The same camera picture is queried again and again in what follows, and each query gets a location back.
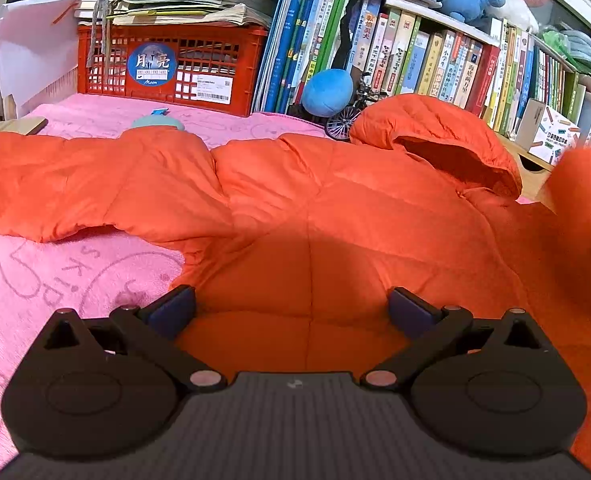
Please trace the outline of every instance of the screw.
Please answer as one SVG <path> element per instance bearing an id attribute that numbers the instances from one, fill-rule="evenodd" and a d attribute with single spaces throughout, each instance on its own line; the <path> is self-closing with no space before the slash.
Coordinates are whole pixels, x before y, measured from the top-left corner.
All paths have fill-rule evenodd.
<path id="1" fill-rule="evenodd" d="M 395 374 L 389 370 L 373 370 L 367 374 L 365 379 L 371 386 L 379 386 L 380 388 L 392 386 L 398 380 Z"/>
<path id="2" fill-rule="evenodd" d="M 198 370 L 193 372 L 189 381 L 199 388 L 207 386 L 216 386 L 222 380 L 222 376 L 215 370 Z"/>

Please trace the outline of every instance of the bicycle wheel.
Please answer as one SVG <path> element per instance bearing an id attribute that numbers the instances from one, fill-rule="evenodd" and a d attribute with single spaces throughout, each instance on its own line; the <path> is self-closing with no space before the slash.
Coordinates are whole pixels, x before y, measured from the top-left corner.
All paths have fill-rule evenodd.
<path id="1" fill-rule="evenodd" d="M 354 105 L 345 106 L 334 116 L 327 119 L 324 133 L 335 140 L 349 141 L 349 130 L 360 115 L 361 110 Z"/>

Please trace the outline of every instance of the orange puffer jacket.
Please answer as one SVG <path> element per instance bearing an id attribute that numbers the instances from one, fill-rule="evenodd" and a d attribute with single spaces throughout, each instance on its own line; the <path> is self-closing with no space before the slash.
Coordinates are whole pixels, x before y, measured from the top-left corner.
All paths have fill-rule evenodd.
<path id="1" fill-rule="evenodd" d="M 177 344 L 229 377 L 361 375 L 406 345 L 387 318 L 396 285 L 477 317 L 523 307 L 587 392 L 575 451 L 591 466 L 591 175 L 578 177 L 591 152 L 554 171 L 556 217 L 515 202 L 511 155 L 452 105 L 386 99 L 352 141 L 284 134 L 209 152 L 163 126 L 0 133 L 0 234 L 49 242 L 113 225 L 181 251 L 174 284 L 194 285 L 200 306 Z"/>

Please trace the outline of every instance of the pink blanket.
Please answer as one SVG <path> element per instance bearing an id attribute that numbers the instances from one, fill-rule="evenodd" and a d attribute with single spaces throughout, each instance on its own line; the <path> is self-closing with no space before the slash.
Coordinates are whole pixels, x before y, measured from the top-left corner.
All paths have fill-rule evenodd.
<path id="1" fill-rule="evenodd" d="M 77 94 L 32 115 L 49 120 L 41 135 L 118 137 L 131 122 L 163 105 Z M 164 105 L 187 131 L 214 148 L 231 139 L 272 139 L 284 132 L 323 136 L 320 128 L 286 116 L 241 119 L 197 108 Z M 81 317 L 106 316 L 114 307 L 145 305 L 180 272 L 182 256 L 112 229 L 89 230 L 55 244 L 0 236 L 0 398 L 15 367 L 56 308 Z M 0 417 L 0 468 L 15 448 Z"/>

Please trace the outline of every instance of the blue circular sticker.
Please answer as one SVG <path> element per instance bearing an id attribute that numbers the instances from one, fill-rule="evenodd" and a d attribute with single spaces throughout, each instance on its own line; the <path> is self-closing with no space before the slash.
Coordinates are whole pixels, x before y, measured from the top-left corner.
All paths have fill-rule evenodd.
<path id="1" fill-rule="evenodd" d="M 175 53 L 164 43 L 144 43 L 127 60 L 129 75 L 143 86 L 160 86 L 174 78 Z"/>

